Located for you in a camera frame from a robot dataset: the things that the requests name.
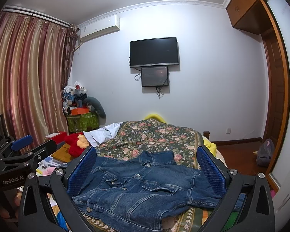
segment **yellow pillow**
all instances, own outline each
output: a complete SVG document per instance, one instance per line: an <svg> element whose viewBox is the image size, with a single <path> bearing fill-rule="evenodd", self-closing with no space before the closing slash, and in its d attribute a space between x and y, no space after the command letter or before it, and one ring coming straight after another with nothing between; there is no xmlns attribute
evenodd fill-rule
<svg viewBox="0 0 290 232"><path fill-rule="evenodd" d="M210 142L207 138L204 138L204 145L209 149L209 151L211 151L211 153L216 157L217 154L217 146L216 144Z"/></svg>

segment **gray pillow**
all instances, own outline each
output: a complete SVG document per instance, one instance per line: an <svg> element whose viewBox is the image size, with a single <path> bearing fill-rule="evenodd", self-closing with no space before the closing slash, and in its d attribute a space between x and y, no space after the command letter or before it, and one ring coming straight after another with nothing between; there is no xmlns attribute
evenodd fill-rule
<svg viewBox="0 0 290 232"><path fill-rule="evenodd" d="M92 105L91 112L95 111L101 118L106 118L105 111L98 99L94 97L87 97L83 100L83 104Z"/></svg>

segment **wall-mounted screen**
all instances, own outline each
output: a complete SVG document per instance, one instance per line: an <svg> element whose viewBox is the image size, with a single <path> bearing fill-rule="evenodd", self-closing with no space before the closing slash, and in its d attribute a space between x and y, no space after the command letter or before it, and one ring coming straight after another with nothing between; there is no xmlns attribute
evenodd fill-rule
<svg viewBox="0 0 290 232"><path fill-rule="evenodd" d="M130 67L178 64L176 37L130 42Z"/></svg>
<svg viewBox="0 0 290 232"><path fill-rule="evenodd" d="M142 87L169 86L169 69L167 66L142 68L141 73Z"/></svg>

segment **white sheet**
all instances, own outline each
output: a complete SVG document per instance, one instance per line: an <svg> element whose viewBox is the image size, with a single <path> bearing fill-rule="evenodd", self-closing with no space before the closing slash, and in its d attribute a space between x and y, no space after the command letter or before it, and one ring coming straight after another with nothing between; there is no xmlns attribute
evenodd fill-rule
<svg viewBox="0 0 290 232"><path fill-rule="evenodd" d="M114 138L120 128L120 123L113 123L105 127L101 127L98 130L93 130L90 132L84 132L86 139L89 141L90 145L97 147L100 144Z"/></svg>

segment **floral bedspread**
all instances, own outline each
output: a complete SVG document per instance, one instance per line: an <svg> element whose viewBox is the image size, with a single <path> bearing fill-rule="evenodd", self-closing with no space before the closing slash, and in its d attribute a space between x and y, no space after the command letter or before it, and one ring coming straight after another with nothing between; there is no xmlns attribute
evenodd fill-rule
<svg viewBox="0 0 290 232"><path fill-rule="evenodd" d="M117 136L96 148L99 156L120 160L129 160L138 156L143 150L159 152L172 150L178 164L198 168L196 148L203 144L200 133L191 128L161 123L154 119L124 122ZM165 232L196 232L206 221L210 211L191 207L177 217L172 229ZM97 232L116 232L103 221L83 214Z"/></svg>

